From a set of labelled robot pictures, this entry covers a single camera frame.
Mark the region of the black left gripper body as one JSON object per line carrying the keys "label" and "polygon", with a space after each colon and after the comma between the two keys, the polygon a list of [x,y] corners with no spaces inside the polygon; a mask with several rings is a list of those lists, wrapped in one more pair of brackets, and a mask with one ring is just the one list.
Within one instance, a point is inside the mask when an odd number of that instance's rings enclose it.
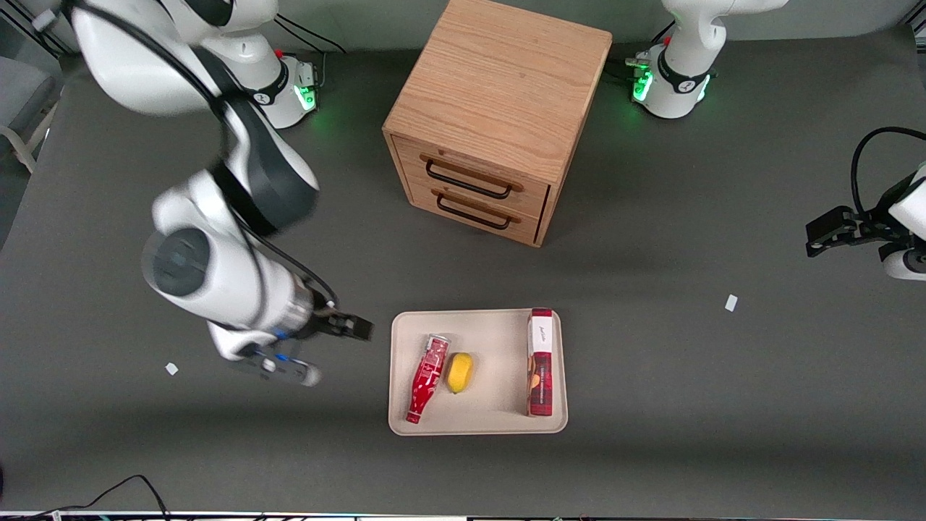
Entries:
{"label": "black left gripper body", "polygon": [[852,240],[853,246],[862,246],[873,242],[901,244],[901,225],[892,217],[889,210],[892,205],[876,205],[869,210],[856,205],[854,220],[857,233]]}

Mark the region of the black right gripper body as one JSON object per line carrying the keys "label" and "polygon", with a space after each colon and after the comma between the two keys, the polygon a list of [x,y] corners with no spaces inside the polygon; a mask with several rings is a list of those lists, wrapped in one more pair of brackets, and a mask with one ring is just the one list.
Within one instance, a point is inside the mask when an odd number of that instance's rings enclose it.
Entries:
{"label": "black right gripper body", "polygon": [[310,317],[310,336],[315,334],[328,334],[329,336],[343,336],[345,323],[332,323],[331,311],[334,308],[314,310]]}

